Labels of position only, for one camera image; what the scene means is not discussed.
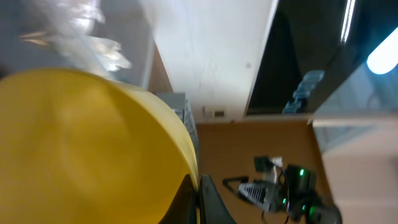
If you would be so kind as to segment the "gold coffee sachet wrapper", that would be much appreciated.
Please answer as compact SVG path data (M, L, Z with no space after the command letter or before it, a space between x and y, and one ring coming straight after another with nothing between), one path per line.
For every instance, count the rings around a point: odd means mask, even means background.
M23 41L31 42L33 44L41 46L46 46L49 44L46 31L37 31L29 34L20 35L19 38Z

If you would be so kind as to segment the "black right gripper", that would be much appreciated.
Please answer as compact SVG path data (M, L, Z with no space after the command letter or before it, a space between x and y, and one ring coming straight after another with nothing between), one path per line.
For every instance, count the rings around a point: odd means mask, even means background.
M230 177L222 180L223 186L236 196L266 213L277 212L279 188L268 181L249 182L248 176ZM172 203L159 224L196 224L197 191L187 174L177 190ZM210 175L201 177L199 188L201 224L236 224L227 210Z

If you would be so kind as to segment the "white tissue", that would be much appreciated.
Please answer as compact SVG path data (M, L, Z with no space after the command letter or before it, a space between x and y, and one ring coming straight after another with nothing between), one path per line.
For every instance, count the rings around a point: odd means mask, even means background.
M99 0L43 0L36 4L48 19L49 42L77 67L107 78L111 72L132 67L119 42L92 35L96 22L106 22Z

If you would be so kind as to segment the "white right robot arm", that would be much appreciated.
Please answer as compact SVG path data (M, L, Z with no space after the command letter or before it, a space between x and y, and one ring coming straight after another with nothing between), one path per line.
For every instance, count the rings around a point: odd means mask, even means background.
M270 177L249 180L248 176L230 177L222 185L235 197L266 214L284 213L285 223L342 224L340 209L315 190L316 174L296 165L284 167L272 161L256 162L256 171Z

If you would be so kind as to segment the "yellow bowl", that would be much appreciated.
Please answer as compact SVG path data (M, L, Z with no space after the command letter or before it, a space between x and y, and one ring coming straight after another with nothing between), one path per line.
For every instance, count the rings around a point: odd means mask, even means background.
M183 181L192 140L152 93L62 68L1 80L2 223L158 223Z

